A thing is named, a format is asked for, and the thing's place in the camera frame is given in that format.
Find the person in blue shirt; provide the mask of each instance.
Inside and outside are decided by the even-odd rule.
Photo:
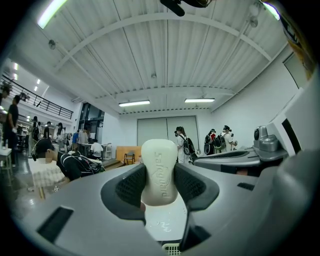
[[[78,151],[78,137],[79,137],[79,130],[77,130],[72,136],[72,150],[74,152]]]

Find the curved ceiling beam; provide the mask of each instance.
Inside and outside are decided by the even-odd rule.
[[[239,31],[227,26],[219,21],[210,19],[210,18],[205,18],[201,16],[196,16],[193,14],[186,14],[182,17],[177,16],[174,13],[170,12],[160,12],[160,13],[152,13],[152,14],[144,14],[144,15],[138,15],[130,18],[126,18],[120,21],[117,21],[111,25],[108,25],[104,28],[101,28],[100,30],[94,32],[90,36],[88,36],[86,39],[81,41],[79,44],[77,44],[70,52],[68,55],[64,56],[62,60],[55,66],[54,72],[57,72],[70,58],[70,56],[75,55],[78,51],[80,51],[83,47],[86,45],[90,44],[94,40],[100,38],[101,36],[111,32],[115,31],[117,29],[130,26],[133,24],[141,23],[141,22],[150,22],[150,21],[161,21],[161,20],[178,20],[178,21],[188,21],[188,22],[196,22],[196,23],[201,23],[204,25],[208,25],[211,27],[215,27],[217,29],[223,30],[225,32],[228,32],[235,37],[239,36]],[[259,53],[261,53],[268,61],[271,61],[271,57],[269,54],[262,49],[257,43],[252,41],[249,37],[245,35],[241,35],[240,39],[255,48]]]
[[[235,93],[228,88],[222,88],[222,87],[208,87],[206,85],[193,85],[193,86],[183,86],[183,85],[175,85],[175,86],[169,86],[169,87],[158,87],[158,88],[149,88],[149,89],[141,89],[141,90],[133,90],[133,91],[127,91],[122,93],[114,94],[114,98],[119,102],[124,102],[128,100],[132,100],[135,98],[146,98],[150,95],[171,95],[171,94],[184,94],[184,95],[197,95],[197,94],[203,94],[203,95],[227,95],[227,96],[234,96]]]

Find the fluorescent light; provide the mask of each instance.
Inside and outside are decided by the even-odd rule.
[[[186,98],[185,103],[203,103],[203,102],[214,102],[214,98]]]
[[[280,20],[280,15],[277,12],[276,8],[274,8],[272,5],[263,2],[263,5],[265,8],[267,8],[269,10],[270,13],[272,13],[272,15],[276,18],[276,20]]]
[[[67,0],[53,0],[50,5],[45,9],[43,14],[41,15],[40,19],[38,20],[38,25],[40,28],[44,29],[45,26],[48,24],[50,19],[55,15],[55,13],[60,9],[60,7],[66,2]]]
[[[147,105],[147,104],[150,104],[150,100],[142,100],[142,101],[120,103],[119,106],[120,107],[129,107],[129,106]]]

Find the checkered tablecloth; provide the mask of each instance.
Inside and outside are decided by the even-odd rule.
[[[56,161],[42,164],[37,163],[31,158],[28,160],[28,163],[32,174],[33,184],[37,188],[56,185],[65,177],[57,166]]]

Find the balcony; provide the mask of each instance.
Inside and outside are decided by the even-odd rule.
[[[11,81],[9,77],[2,75],[1,82],[6,81],[11,84],[11,92],[10,95],[14,97],[15,95],[21,95],[22,93],[26,95],[26,99],[23,100],[26,103],[35,106],[37,108],[43,109],[45,111],[48,111],[50,113],[56,114],[58,116],[71,119],[73,111],[66,109],[62,106],[59,106],[57,104],[54,104],[53,102],[42,98],[32,91],[22,87],[15,81]]]

